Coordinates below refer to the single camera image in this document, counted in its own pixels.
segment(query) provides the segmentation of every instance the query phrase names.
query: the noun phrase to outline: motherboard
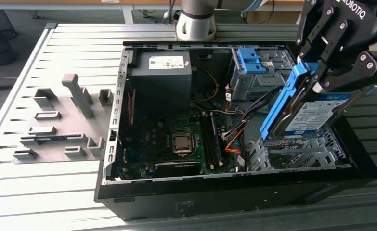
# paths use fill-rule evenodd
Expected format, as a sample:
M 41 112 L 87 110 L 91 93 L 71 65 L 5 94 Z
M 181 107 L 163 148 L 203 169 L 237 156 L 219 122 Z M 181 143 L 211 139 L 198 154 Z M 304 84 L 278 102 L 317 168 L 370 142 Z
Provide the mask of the motherboard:
M 227 129 L 222 114 L 143 117 L 139 124 L 138 142 L 124 149 L 126 179 L 234 172 L 234 155 L 223 151 L 221 142 Z

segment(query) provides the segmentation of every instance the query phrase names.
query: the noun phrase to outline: chair leg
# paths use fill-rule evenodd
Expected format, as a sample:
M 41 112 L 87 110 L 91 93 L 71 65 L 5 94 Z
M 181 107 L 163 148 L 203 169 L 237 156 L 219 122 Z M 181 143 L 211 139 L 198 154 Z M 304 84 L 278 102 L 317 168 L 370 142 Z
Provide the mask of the chair leg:
M 29 12 L 29 14 L 31 14 L 33 19 L 39 18 L 37 11 L 39 10 L 28 10 L 28 12 Z

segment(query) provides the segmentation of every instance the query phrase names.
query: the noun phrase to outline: floor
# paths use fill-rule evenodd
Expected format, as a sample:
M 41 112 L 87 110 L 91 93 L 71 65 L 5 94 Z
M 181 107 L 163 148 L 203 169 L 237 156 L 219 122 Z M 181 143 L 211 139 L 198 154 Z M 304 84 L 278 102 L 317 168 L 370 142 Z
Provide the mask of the floor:
M 0 77 L 19 76 L 47 23 L 124 23 L 123 14 L 116 10 L 40 10 L 37 19 L 31 18 L 29 11 L 7 10 L 5 12 L 17 31 L 17 37 L 9 41 L 17 52 L 17 60 L 0 67 Z M 144 18 L 140 11 L 134 11 L 134 22 L 161 23 L 163 13 L 165 10 L 157 10 L 148 13 L 148 18 Z M 217 23 L 245 23 L 239 12 L 234 11 L 217 11 L 215 21 Z M 0 79 L 0 108 L 13 82 L 15 80 L 9 78 Z

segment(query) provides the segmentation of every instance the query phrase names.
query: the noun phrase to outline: power supply label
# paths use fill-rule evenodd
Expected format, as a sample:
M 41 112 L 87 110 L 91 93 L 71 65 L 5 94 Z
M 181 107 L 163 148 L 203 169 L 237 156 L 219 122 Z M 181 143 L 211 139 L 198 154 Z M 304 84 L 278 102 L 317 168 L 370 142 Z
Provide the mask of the power supply label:
M 182 56 L 151 56 L 148 69 L 183 69 Z
M 285 129 L 285 135 L 302 135 L 317 131 L 332 117 L 333 109 L 348 99 L 348 94 L 321 95 L 317 101 L 304 103 Z

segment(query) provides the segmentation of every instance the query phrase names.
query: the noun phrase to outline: metal slotted table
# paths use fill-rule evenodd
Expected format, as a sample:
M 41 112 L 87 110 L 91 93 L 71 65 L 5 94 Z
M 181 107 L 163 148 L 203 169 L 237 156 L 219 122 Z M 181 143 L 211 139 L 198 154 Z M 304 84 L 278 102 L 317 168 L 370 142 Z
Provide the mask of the metal slotted table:
M 36 109 L 29 102 L 35 90 L 60 82 L 62 73 L 76 73 L 90 93 L 114 88 L 122 42 L 174 40 L 173 30 L 154 24 L 59 24 L 44 30 L 0 111 L 0 230 L 377 230 L 377 180 L 309 206 L 126 223 L 94 202 L 98 160 L 11 162 L 8 149 L 27 131 Z M 296 26 L 218 25 L 218 39 L 290 41 L 296 30 Z M 377 86 L 346 117 L 377 165 Z

